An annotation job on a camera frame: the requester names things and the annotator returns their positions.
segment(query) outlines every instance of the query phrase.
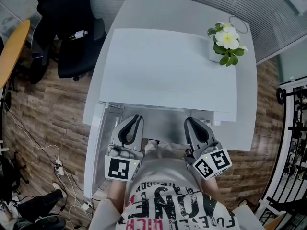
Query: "tabletop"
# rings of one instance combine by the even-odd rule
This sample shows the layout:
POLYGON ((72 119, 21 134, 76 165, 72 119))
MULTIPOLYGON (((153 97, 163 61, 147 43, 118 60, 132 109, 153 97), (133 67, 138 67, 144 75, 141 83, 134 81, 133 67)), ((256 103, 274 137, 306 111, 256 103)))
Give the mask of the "tabletop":
MULTIPOLYGON (((92 123, 114 29, 149 28, 207 36, 208 28, 214 27, 217 22, 228 22, 229 17, 228 13, 189 0, 126 0, 100 52, 87 95, 83 122, 89 125, 92 123)), ((236 66, 236 122, 223 122, 221 126, 211 126, 216 138, 228 150, 250 150, 255 128, 257 70, 252 37, 248 23, 246 25, 249 31, 240 34, 240 41, 248 48, 248 52, 240 57, 236 66)))
POLYGON ((24 47, 30 30, 30 20, 22 22, 6 42, 0 56, 0 89, 9 79, 24 47))

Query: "black wheel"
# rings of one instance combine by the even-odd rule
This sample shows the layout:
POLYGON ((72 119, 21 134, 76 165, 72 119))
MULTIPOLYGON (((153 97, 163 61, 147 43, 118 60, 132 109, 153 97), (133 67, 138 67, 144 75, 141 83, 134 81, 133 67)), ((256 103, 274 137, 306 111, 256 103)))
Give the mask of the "black wheel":
POLYGON ((6 111, 8 111, 11 108, 11 102, 12 102, 12 96, 11 96, 10 92, 8 92, 5 95, 4 101, 5 101, 4 108, 5 108, 6 111))
POLYGON ((280 105, 284 104, 285 99, 287 98, 285 95, 285 90, 282 90, 281 88, 278 88, 276 91, 276 98, 277 98, 277 102, 280 105))
POLYGON ((48 65, 42 65, 42 57, 34 58, 29 71, 29 81, 31 84, 37 84, 43 78, 48 65))

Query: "person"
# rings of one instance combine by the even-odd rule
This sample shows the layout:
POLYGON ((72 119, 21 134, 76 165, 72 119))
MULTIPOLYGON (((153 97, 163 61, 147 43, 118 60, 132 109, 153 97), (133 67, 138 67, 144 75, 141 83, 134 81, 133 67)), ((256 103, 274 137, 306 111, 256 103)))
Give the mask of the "person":
POLYGON ((112 181, 89 230, 264 229, 249 211, 238 219, 215 178, 203 180, 169 144, 149 140, 135 179, 112 181))
POLYGON ((23 226, 31 225, 38 217, 47 215, 59 200, 67 197, 67 194, 57 183, 52 185, 55 189, 53 192, 45 196, 34 197, 19 204, 16 208, 9 204, 11 210, 4 202, 0 202, 0 230, 1 228, 18 230, 23 226))

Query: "chair armrest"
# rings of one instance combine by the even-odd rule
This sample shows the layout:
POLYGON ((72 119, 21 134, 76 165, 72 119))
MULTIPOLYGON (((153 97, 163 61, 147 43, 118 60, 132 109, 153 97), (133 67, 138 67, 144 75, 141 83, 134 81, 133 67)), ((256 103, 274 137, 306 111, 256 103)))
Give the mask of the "chair armrest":
POLYGON ((94 40, 102 38, 106 34, 103 19, 94 20, 94 40))
POLYGON ((33 37, 31 42, 32 53, 46 52, 46 49, 50 46, 56 36, 56 32, 52 27, 52 24, 47 19, 42 18, 33 31, 33 37))

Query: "orange round table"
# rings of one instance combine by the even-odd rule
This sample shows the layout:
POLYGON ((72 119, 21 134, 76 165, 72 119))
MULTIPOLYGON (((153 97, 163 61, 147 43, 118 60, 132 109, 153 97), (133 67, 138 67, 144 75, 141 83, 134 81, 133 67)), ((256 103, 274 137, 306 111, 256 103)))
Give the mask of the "orange round table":
POLYGON ((12 33, 4 46, 0 56, 0 89, 2 89, 8 81, 17 63, 24 47, 24 43, 28 37, 30 25, 29 20, 22 22, 12 33))

